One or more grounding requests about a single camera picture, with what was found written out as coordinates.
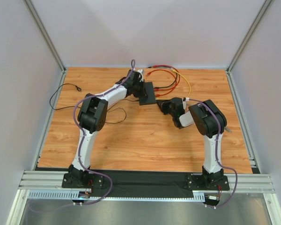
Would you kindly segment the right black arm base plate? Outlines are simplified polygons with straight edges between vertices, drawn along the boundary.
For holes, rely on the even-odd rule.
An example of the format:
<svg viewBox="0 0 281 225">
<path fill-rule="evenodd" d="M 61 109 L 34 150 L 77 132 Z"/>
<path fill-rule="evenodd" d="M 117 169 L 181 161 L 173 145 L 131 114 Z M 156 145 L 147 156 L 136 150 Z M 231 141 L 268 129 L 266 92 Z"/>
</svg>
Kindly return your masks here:
<svg viewBox="0 0 281 225">
<path fill-rule="evenodd" d="M 206 174 L 187 174 L 186 184 L 189 190 L 211 190 L 211 191 L 228 191 L 230 190 L 228 177 L 225 175 L 213 176 Z"/>
</svg>

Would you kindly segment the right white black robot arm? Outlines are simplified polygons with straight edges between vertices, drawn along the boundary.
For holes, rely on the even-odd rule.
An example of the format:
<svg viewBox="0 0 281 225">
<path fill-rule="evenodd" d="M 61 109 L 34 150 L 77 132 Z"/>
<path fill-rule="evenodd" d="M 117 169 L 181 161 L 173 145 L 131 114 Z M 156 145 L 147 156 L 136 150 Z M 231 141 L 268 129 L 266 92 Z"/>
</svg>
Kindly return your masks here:
<svg viewBox="0 0 281 225">
<path fill-rule="evenodd" d="M 171 115 L 175 127 L 182 129 L 196 126 L 204 139 L 202 177 L 208 183 L 218 181 L 223 178 L 221 140 L 227 119 L 210 99 L 197 101 L 194 105 L 187 105 L 188 101 L 188 98 L 174 97 L 157 100 L 156 103 L 163 114 Z"/>
</svg>

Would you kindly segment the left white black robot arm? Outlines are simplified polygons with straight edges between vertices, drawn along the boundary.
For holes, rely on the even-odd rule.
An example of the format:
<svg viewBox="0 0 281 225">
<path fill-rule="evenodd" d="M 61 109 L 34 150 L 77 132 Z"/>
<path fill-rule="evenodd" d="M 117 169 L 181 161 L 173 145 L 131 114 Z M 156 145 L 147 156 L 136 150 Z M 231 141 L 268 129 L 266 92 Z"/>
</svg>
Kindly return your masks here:
<svg viewBox="0 0 281 225">
<path fill-rule="evenodd" d="M 99 94 L 87 94 L 73 109 L 73 119 L 79 128 L 80 137 L 70 172 L 89 172 L 90 155 L 96 136 L 104 127 L 108 107 L 128 96 L 146 99 L 144 71 L 130 69 L 127 76 L 121 78 L 111 88 Z"/>
</svg>

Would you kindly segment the black network switch box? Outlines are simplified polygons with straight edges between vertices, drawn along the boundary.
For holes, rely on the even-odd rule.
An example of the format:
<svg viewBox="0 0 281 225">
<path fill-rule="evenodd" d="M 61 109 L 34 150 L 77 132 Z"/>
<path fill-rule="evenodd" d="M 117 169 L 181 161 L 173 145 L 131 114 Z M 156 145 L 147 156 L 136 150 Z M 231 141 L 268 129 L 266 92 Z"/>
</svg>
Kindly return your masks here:
<svg viewBox="0 0 281 225">
<path fill-rule="evenodd" d="M 140 92 L 139 105 L 156 104 L 155 91 L 152 82 L 143 82 L 143 89 Z"/>
</svg>

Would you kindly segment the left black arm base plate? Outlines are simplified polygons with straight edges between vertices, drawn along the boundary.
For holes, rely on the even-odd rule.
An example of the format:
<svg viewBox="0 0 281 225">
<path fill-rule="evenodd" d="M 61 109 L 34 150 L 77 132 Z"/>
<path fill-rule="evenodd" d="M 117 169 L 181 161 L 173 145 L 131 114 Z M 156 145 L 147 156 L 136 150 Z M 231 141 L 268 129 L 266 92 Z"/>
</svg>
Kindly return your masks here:
<svg viewBox="0 0 281 225">
<path fill-rule="evenodd" d="M 94 188 L 101 189 L 104 184 L 104 177 L 93 173 L 82 173 L 75 175 L 65 173 L 62 181 L 63 188 Z"/>
</svg>

